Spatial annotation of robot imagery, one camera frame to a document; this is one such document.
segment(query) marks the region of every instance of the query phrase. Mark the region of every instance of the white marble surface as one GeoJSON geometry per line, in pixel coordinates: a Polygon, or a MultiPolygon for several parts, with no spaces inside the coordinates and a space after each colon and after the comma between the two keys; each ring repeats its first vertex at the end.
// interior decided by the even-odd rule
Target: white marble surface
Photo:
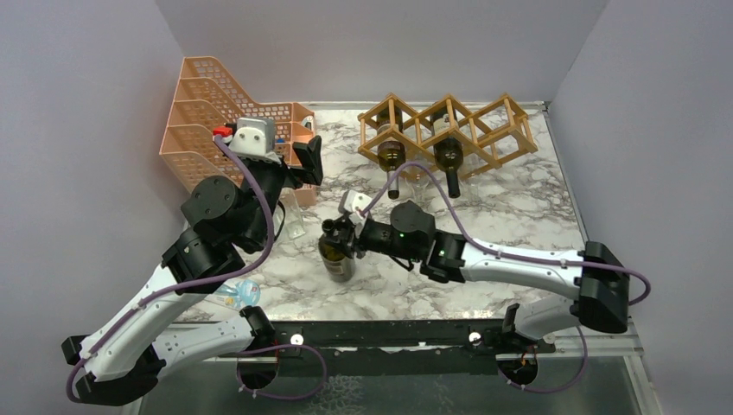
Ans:
{"type": "MultiPolygon", "coordinates": [[[[418,274],[417,267],[407,272],[376,253],[357,263],[358,271],[350,281],[332,281],[316,248],[321,222],[338,216],[338,202],[345,190],[374,195],[386,179],[379,166],[356,153],[360,112],[316,111],[317,133],[323,138],[324,180],[318,204],[303,210],[307,233],[295,240],[278,241],[265,264],[249,276],[260,285],[258,305],[271,320],[500,317],[512,303],[546,295],[511,284],[439,284],[418,274]]],[[[527,112],[539,151],[478,176],[479,200],[472,200],[464,191],[453,203],[468,232],[477,238],[509,246],[580,249],[583,239],[545,118],[540,111],[527,112]]],[[[488,118],[488,122],[502,124],[500,115],[488,118]]],[[[411,196],[405,183],[400,190],[400,200],[384,197],[374,208],[376,220],[388,221],[390,209],[411,196]]],[[[425,200],[418,204],[436,216],[439,228],[457,232],[435,188],[429,188],[425,200]]],[[[179,321],[219,321],[235,313],[204,301],[179,321]]]]}

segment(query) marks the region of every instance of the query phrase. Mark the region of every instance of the screw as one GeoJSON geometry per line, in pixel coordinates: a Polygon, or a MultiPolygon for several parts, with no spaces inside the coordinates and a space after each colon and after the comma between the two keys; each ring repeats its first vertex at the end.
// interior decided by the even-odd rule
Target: screw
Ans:
{"type": "Polygon", "coordinates": [[[556,340],[555,333],[548,333],[544,335],[542,337],[542,340],[544,340],[547,344],[554,344],[556,340]]]}
{"type": "Polygon", "coordinates": [[[481,343],[481,335],[474,331],[470,335],[468,335],[468,341],[471,342],[474,346],[478,346],[481,343]]]}

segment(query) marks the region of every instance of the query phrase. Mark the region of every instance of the orange plastic organizer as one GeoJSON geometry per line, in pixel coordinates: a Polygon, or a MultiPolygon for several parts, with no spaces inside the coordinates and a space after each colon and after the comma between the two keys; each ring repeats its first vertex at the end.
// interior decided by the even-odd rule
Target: orange plastic organizer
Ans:
{"type": "MultiPolygon", "coordinates": [[[[275,151],[289,165],[300,164],[292,144],[307,143],[316,130],[314,114],[308,108],[297,102],[259,104],[216,58],[185,58],[160,155],[189,192],[201,180],[214,175],[224,174],[242,183],[244,177],[234,163],[221,155],[212,142],[214,127],[239,117],[272,118],[276,128],[275,151]],[[303,126],[306,118],[311,129],[303,126]]],[[[315,205],[316,187],[303,185],[296,190],[296,198],[300,206],[315,205]]]]}

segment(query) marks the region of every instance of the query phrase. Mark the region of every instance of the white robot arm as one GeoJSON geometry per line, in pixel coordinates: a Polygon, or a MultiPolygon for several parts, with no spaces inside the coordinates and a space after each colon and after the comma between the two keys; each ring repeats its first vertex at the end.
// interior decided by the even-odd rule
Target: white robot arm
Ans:
{"type": "Polygon", "coordinates": [[[478,239],[469,243],[461,234],[437,230],[435,218],[412,201],[397,205],[389,224],[372,220],[363,214],[371,201],[368,195],[349,190],[339,206],[341,217],[323,222],[326,243],[341,252],[344,260],[379,252],[408,269],[419,261],[420,273],[441,283],[492,281],[549,291],[550,296],[537,302],[507,309],[505,327],[518,342],[531,344],[551,332],[578,325],[605,333],[626,331],[628,275],[567,266],[621,265],[603,244],[588,242],[578,252],[514,248],[478,239]]]}
{"type": "Polygon", "coordinates": [[[247,253],[265,251],[259,259],[264,260],[274,237],[272,211],[284,187],[321,184],[318,136],[308,144],[293,144],[302,166],[291,168],[274,152],[270,119],[240,118],[214,134],[222,136],[217,145],[247,180],[241,187],[225,176],[201,181],[181,206],[190,227],[163,254],[144,287],[104,327],[62,343],[67,363],[74,365],[67,383],[72,401],[125,405],[189,363],[271,345],[274,328],[259,307],[244,308],[239,317],[205,328],[161,335],[224,280],[257,265],[245,267],[234,246],[247,253]],[[74,383],[81,369],[85,374],[74,383]]]}

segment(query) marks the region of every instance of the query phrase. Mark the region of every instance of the gray wall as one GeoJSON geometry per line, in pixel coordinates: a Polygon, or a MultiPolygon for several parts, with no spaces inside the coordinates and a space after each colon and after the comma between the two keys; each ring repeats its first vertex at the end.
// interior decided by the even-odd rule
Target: gray wall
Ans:
{"type": "Polygon", "coordinates": [[[632,314],[670,414],[733,405],[732,16],[611,0],[551,105],[590,237],[653,280],[632,314]]]}
{"type": "Polygon", "coordinates": [[[61,341],[100,327],[181,229],[159,160],[182,53],[150,0],[0,12],[2,413],[67,402],[61,341]]]}
{"type": "Polygon", "coordinates": [[[552,99],[607,0],[156,0],[253,98],[552,99]]]}

